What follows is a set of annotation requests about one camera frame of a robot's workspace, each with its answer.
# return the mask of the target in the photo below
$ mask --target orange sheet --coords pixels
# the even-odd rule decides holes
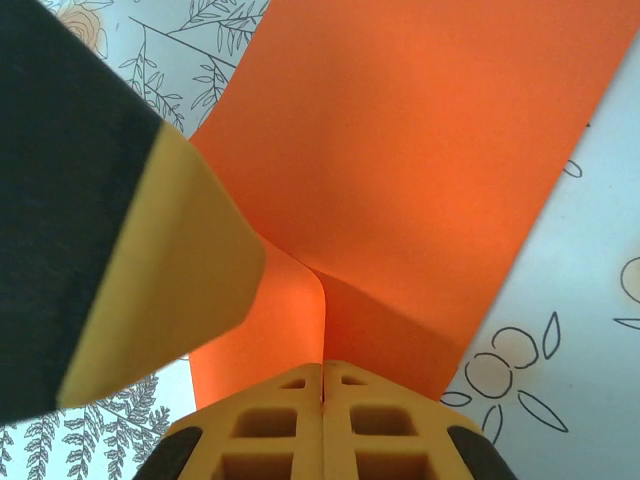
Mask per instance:
[[[318,274],[325,356],[437,398],[639,25],[637,0],[272,0],[193,142]],[[197,395],[264,376],[244,341],[193,357]]]
[[[309,269],[264,243],[265,273],[247,319],[190,355],[198,408],[304,363],[322,362],[322,285]]]

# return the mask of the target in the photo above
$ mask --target flower drawing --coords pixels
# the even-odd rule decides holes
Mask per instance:
[[[640,257],[632,258],[624,264],[620,272],[620,287],[627,298],[632,300],[631,303],[640,303]],[[625,327],[640,330],[640,316],[614,318],[613,320]]]
[[[43,3],[87,48],[102,59],[107,58],[107,35],[96,12],[112,5],[113,0],[45,0]]]
[[[495,444],[504,423],[502,400],[514,396],[522,409],[538,422],[556,431],[569,429],[558,415],[531,392],[514,387],[519,372],[536,365],[541,358],[549,360],[560,347],[560,323],[553,312],[540,346],[528,332],[517,327],[504,327],[491,338],[490,351],[474,354],[462,367],[470,393],[447,391],[441,402],[460,408],[477,398],[490,400],[490,407],[482,420],[482,431]]]

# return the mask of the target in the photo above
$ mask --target yellow trim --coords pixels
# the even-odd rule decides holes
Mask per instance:
[[[164,124],[58,395],[116,392],[242,322],[262,243],[199,153]]]

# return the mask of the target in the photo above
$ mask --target black plastic part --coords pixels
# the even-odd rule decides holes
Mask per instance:
[[[0,1],[0,424],[56,408],[160,118],[37,0]]]
[[[200,428],[187,427],[162,439],[133,480],[178,480],[201,436]]]
[[[448,432],[474,480],[518,480],[487,438],[464,427]]]

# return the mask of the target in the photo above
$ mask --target fern illustration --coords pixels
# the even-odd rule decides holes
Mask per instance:
[[[100,436],[104,433],[104,419],[97,405],[87,405],[82,409],[82,418],[65,420],[64,426],[72,430],[62,441],[79,448],[72,450],[67,456],[67,463],[72,466],[67,477],[85,480],[89,475],[89,464],[96,451]]]
[[[198,125],[198,127],[202,125],[202,122],[207,118],[209,113],[211,113],[213,107],[216,106],[218,100],[220,100],[220,96],[229,83],[229,79],[224,75],[224,73],[222,73],[222,70],[220,70],[215,60],[211,57],[210,60],[211,65],[200,65],[200,68],[204,69],[207,73],[205,75],[194,78],[196,82],[209,85],[209,88],[198,95],[198,97],[191,104],[191,110],[196,108],[201,103],[203,107],[206,107],[206,110],[200,119],[200,124]]]
[[[15,430],[16,426],[14,424],[0,425],[0,475],[3,477],[8,476],[6,462],[12,460],[7,448],[13,445],[13,438],[9,434],[9,429]]]
[[[260,19],[267,10],[269,2],[261,7],[256,1],[238,2],[238,0],[191,0],[189,20],[176,33],[203,25],[217,24],[216,41],[218,53],[226,47],[229,55],[246,47],[253,38]]]
[[[123,62],[119,68],[129,68],[133,66],[133,72],[126,82],[140,95],[147,104],[153,108],[163,119],[171,120],[176,128],[184,132],[184,116],[178,112],[179,103],[175,100],[182,100],[182,97],[176,93],[162,94],[160,87],[164,82],[164,73],[155,72],[147,80],[147,67],[158,68],[158,65],[147,58],[147,28],[142,25],[144,39],[138,55]]]
[[[105,430],[112,435],[104,439],[110,449],[105,456],[108,464],[109,480],[122,478],[122,466],[127,449],[133,447],[133,461],[138,467],[144,462],[162,435],[169,428],[169,412],[166,407],[152,411],[158,377],[154,373],[121,392],[98,402],[98,406],[115,416],[115,420],[105,424]]]
[[[53,448],[56,437],[56,427],[60,426],[60,415],[63,410],[48,413],[34,420],[27,428],[24,438],[32,438],[24,448],[31,453],[27,459],[29,474],[27,480],[43,480],[47,474],[49,452]]]

